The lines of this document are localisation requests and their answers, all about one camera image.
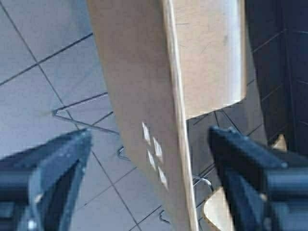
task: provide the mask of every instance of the metal chair leg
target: metal chair leg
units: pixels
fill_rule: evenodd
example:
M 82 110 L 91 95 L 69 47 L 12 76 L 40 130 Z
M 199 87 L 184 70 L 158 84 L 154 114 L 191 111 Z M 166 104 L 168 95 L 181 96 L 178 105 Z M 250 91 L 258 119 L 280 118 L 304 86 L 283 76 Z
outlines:
M 98 130 L 98 131 L 101 131 L 101 132 L 105 132 L 105 133 L 108 133 L 108 134 L 119 136 L 120 134 L 118 132 L 116 132 L 116 131 L 112 131 L 112 130 L 106 129 L 106 128 L 101 128 L 101 127 L 98 127 L 98 126 L 95 126 L 95 125 L 92 125 L 92 124 L 84 123 L 82 121 L 66 118 L 64 116 L 59 115 L 60 112 L 65 112 L 65 111 L 67 111 L 69 109 L 82 106 L 82 105 L 90 103 L 90 102 L 92 102 L 94 100 L 101 99 L 101 98 L 103 98 L 103 97 L 105 97 L 107 95 L 108 95 L 108 93 L 105 92 L 105 93 L 93 96 L 91 98 L 79 101 L 77 103 L 72 103 L 72 104 L 70 104 L 68 106 L 58 108 L 58 109 L 56 109 L 56 110 L 54 110 L 52 112 L 52 116 L 57 118 L 57 119 L 60 119 L 60 120 L 66 121 L 66 122 L 70 122 L 70 123 L 73 123 L 73 124 L 76 124 L 76 125 L 81 125 L 81 126 L 84 126 L 84 127 L 87 127 L 87 128 L 91 128 L 91 129 L 94 129 L 94 130 Z

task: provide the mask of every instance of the tiled floor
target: tiled floor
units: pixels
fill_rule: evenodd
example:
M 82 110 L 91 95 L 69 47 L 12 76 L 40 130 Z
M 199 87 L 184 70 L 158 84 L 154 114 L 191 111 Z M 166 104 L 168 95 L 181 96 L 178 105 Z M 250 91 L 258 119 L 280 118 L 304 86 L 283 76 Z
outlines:
M 53 118 L 52 110 L 107 89 L 85 0 L 0 0 L 0 30 L 2 158 L 77 129 Z M 249 83 L 246 102 L 188 122 L 195 174 L 210 165 L 204 133 L 210 125 L 234 126 L 231 118 L 242 133 L 266 142 L 260 106 L 254 101 L 258 99 L 257 85 L 253 79 Z M 106 97 L 63 115 L 117 131 L 111 112 Z M 71 231 L 171 231 L 170 225 L 159 221 L 163 208 L 142 173 L 117 157 L 121 139 L 92 133 L 92 153 Z M 214 179 L 215 187 L 219 185 L 214 172 L 208 177 Z M 209 193 L 208 187 L 198 185 L 197 204 Z M 201 230 L 209 230 L 200 212 L 198 216 Z

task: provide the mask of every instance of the plywood surface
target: plywood surface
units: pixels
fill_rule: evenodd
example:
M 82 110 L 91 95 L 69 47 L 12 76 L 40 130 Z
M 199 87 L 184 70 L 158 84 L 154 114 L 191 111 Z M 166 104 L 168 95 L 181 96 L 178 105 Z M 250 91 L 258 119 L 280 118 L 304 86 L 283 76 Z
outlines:
M 205 201 L 202 213 L 205 221 L 217 231 L 235 230 L 225 192 L 222 187 Z
M 245 95 L 244 0 L 88 0 L 126 154 L 197 231 L 186 120 Z
M 246 94 L 244 0 L 173 0 L 187 118 Z
M 126 153 L 156 188 L 174 229 L 197 231 L 170 1 L 88 0 L 88 6 Z

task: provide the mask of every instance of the dark tiled wall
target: dark tiled wall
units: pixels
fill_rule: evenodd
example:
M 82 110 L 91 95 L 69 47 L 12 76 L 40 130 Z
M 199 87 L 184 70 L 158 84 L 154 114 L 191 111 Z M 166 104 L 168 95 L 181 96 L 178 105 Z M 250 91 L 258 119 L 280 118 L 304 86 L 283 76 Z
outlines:
M 308 1 L 282 0 L 297 151 L 308 154 Z
M 247 24 L 269 144 L 284 134 L 295 150 L 286 30 L 281 0 L 247 0 Z

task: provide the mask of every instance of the square hole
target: square hole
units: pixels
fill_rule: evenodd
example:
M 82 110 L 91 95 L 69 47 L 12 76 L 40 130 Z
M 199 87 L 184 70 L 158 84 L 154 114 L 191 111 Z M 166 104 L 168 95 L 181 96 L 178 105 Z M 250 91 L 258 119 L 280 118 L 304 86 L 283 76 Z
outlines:
M 159 178 L 160 181 L 162 182 L 162 184 L 165 186 L 165 188 L 168 190 L 168 181 L 167 178 L 164 174 L 164 172 L 162 171 L 162 169 L 158 166 L 158 172 L 159 172 Z
M 156 171 L 155 161 L 154 161 L 154 158 L 153 158 L 153 156 L 152 156 L 152 154 L 150 153 L 149 150 L 148 150 L 148 157 L 149 157 L 149 161 L 150 161 L 152 168 Z
M 155 138 L 153 138 L 153 141 L 154 141 L 155 154 L 161 161 L 163 161 L 162 147 Z
M 142 122 L 142 128 L 143 128 L 143 138 L 148 142 L 149 145 L 151 145 L 150 131 L 144 122 Z

